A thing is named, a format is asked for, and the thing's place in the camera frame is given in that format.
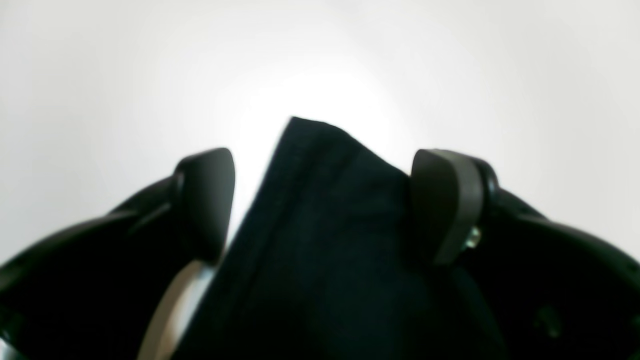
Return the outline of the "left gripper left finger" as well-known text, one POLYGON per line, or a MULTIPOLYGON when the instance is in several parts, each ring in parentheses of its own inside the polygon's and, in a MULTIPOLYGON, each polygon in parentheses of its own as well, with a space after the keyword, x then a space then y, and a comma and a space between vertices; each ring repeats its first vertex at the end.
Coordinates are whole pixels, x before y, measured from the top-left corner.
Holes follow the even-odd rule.
POLYGON ((230 150, 190 155, 106 215, 5 262, 1 358, 135 360, 174 277, 221 258, 234 185, 230 150))

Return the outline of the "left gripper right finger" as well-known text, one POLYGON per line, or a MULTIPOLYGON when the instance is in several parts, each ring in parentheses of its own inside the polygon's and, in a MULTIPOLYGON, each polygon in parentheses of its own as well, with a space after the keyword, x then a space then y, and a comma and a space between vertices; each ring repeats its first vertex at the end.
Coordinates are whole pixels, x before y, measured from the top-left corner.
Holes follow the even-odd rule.
POLYGON ((547 219, 464 153, 418 150, 410 194, 423 262, 466 271, 513 360, 639 358, 633 257, 547 219))

